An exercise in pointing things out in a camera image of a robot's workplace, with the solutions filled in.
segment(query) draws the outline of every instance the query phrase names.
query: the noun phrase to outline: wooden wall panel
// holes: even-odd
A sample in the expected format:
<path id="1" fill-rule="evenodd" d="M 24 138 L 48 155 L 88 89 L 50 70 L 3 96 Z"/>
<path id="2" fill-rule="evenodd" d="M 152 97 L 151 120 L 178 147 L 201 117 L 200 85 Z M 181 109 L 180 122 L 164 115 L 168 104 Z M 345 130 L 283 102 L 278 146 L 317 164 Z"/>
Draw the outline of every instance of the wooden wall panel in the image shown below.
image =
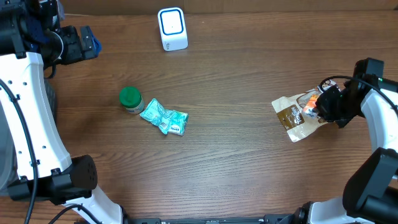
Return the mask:
<path id="1" fill-rule="evenodd" d="M 165 7 L 186 13 L 391 10 L 398 0 L 66 0 L 65 12 L 84 15 L 156 14 Z"/>

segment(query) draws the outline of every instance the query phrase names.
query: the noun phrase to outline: brown wood surface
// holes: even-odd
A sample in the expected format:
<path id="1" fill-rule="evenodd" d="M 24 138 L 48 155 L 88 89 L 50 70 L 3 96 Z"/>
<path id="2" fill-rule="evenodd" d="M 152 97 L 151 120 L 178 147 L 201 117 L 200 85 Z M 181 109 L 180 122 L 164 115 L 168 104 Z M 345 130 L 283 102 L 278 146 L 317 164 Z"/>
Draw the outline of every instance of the brown wood surface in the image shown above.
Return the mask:
<path id="1" fill-rule="evenodd" d="M 292 143 L 271 101 L 352 75 L 366 57 L 398 80 L 396 11 L 187 14 L 190 45 L 168 53 L 155 16 L 67 24 L 90 25 L 103 52 L 58 66 L 59 133 L 72 157 L 94 158 L 99 185 L 132 217 L 258 217 L 340 196 L 371 154 L 366 121 Z M 118 95 L 129 85 L 189 113 L 185 135 L 126 113 Z M 27 206 L 0 198 L 0 223 L 22 223 Z M 32 218 L 46 223 L 61 209 L 39 202 Z"/>
<path id="2" fill-rule="evenodd" d="M 398 0 L 66 0 L 65 12 L 83 15 L 157 14 L 165 7 L 186 13 L 392 10 Z"/>

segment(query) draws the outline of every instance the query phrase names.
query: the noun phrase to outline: green lid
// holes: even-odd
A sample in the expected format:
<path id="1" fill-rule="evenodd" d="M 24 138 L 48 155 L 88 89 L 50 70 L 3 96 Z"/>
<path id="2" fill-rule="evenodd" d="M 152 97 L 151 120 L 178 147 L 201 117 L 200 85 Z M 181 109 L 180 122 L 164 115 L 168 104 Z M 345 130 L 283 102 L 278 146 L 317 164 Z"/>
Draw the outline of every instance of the green lid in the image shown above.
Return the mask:
<path id="1" fill-rule="evenodd" d="M 120 103 L 125 108 L 135 108 L 141 102 L 141 94 L 138 89 L 132 86 L 128 86 L 122 89 L 119 94 Z"/>

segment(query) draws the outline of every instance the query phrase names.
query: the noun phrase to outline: bottle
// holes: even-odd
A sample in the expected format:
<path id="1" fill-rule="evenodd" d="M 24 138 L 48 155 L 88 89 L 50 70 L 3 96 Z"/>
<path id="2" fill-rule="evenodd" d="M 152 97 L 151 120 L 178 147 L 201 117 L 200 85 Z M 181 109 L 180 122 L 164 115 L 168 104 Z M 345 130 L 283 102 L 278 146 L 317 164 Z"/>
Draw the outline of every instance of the bottle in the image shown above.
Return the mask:
<path id="1" fill-rule="evenodd" d="M 137 88 L 127 86 L 120 91 L 120 103 L 131 114 L 139 114 L 144 110 L 145 102 Z"/>

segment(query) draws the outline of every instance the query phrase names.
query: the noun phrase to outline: teal snack package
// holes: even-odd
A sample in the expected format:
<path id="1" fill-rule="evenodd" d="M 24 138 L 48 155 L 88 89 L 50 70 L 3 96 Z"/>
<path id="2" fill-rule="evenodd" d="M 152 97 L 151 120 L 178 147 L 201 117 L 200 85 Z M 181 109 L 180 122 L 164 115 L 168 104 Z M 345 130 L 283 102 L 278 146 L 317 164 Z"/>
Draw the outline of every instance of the teal snack package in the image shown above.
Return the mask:
<path id="1" fill-rule="evenodd" d="M 184 135 L 188 121 L 187 113 L 167 110 L 155 98 L 152 99 L 140 116 L 159 127 L 163 134 L 173 133 L 180 136 Z"/>

